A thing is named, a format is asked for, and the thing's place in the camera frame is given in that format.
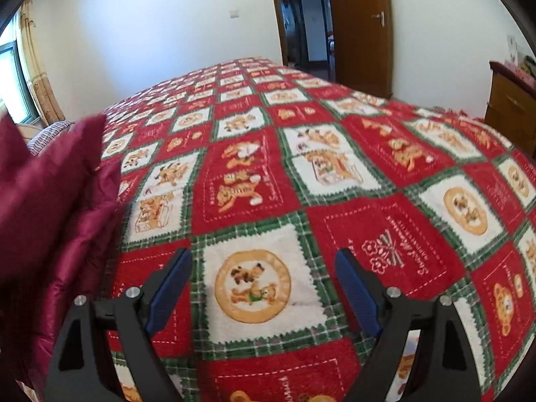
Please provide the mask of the brown wooden door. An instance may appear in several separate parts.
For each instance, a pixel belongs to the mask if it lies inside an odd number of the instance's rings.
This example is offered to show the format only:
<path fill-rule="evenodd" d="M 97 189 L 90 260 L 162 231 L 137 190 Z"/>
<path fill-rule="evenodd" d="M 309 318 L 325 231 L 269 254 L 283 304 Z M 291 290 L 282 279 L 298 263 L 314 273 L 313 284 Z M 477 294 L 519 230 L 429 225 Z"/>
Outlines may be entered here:
<path fill-rule="evenodd" d="M 335 80 L 357 91 L 393 95 L 391 0 L 330 0 Z M 372 15 L 385 13 L 385 27 Z"/>

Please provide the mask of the grey plaid pillow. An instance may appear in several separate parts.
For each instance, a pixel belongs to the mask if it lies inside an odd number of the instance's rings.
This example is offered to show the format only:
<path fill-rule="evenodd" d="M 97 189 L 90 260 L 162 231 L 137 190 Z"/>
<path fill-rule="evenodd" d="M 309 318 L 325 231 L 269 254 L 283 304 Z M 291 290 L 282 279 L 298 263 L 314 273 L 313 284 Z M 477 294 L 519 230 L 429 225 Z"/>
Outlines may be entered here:
<path fill-rule="evenodd" d="M 36 134 L 29 142 L 27 142 L 27 148 L 30 154 L 33 156 L 39 155 L 49 144 L 56 139 L 62 133 L 68 132 L 74 125 L 73 122 L 68 120 L 58 121 L 42 129 Z"/>

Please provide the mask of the window with dark frame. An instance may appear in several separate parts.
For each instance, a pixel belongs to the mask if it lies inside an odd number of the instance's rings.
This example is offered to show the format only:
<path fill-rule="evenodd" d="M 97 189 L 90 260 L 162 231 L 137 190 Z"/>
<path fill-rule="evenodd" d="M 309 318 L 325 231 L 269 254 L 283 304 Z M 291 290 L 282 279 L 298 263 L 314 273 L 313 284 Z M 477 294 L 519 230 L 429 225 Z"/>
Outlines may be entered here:
<path fill-rule="evenodd" d="M 16 124 L 31 124 L 38 112 L 24 79 L 16 42 L 1 45 L 0 52 L 1 99 Z"/>

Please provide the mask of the red checkered bedspread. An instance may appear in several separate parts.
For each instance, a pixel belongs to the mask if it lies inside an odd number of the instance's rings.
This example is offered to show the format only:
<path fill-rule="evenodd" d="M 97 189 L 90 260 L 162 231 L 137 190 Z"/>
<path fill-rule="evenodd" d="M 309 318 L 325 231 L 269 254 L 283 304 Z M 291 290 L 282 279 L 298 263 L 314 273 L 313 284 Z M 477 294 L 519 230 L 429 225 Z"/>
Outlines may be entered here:
<path fill-rule="evenodd" d="M 104 111 L 118 225 L 40 288 L 17 381 L 37 394 L 75 296 L 116 298 L 193 255 L 155 349 L 186 401 L 340 401 L 372 352 L 335 271 L 351 251 L 408 298 L 447 296 L 481 399 L 535 384 L 535 162 L 464 113 L 376 97 L 264 58 Z"/>

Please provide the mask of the brown wooden dresser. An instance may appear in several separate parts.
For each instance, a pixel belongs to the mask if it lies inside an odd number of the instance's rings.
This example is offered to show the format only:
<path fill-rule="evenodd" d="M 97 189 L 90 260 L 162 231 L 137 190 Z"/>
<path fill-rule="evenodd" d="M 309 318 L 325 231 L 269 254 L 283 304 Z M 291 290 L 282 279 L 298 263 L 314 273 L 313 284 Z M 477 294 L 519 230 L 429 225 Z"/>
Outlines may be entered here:
<path fill-rule="evenodd" d="M 535 159 L 535 81 L 511 64 L 490 61 L 490 70 L 484 123 Z"/>

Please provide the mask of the cream wooden headboard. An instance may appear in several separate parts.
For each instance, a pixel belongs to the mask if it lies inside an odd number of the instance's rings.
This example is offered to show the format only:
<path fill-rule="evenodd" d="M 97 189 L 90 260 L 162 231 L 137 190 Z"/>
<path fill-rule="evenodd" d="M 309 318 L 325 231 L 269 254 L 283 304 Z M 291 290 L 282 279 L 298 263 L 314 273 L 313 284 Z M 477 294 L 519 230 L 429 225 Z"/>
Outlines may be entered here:
<path fill-rule="evenodd" d="M 24 138 L 25 143 L 31 141 L 42 131 L 40 127 L 30 124 L 18 124 L 16 127 Z"/>

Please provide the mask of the magenta puffer jacket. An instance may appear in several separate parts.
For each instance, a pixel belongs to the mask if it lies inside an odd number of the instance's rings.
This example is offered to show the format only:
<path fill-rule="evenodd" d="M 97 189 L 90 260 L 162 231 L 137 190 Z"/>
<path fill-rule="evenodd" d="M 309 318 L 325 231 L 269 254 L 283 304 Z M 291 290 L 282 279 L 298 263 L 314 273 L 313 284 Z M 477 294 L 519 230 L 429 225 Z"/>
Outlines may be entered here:
<path fill-rule="evenodd" d="M 1 398 L 45 388 L 74 298 L 94 298 L 115 247 L 122 205 L 117 162 L 101 163 L 106 117 L 89 117 L 30 153 L 1 119 Z"/>

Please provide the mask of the right beige curtain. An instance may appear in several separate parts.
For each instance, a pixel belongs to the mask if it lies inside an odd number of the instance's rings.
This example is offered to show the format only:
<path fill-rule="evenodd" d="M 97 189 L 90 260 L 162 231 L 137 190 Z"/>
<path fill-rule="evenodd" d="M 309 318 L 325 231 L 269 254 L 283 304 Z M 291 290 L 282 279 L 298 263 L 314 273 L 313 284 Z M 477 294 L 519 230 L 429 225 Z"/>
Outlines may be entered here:
<path fill-rule="evenodd" d="M 24 0 L 17 11 L 16 20 L 18 22 L 17 44 L 23 61 L 24 80 L 38 116 L 44 126 L 64 121 L 65 114 L 57 102 L 38 50 L 33 0 Z"/>

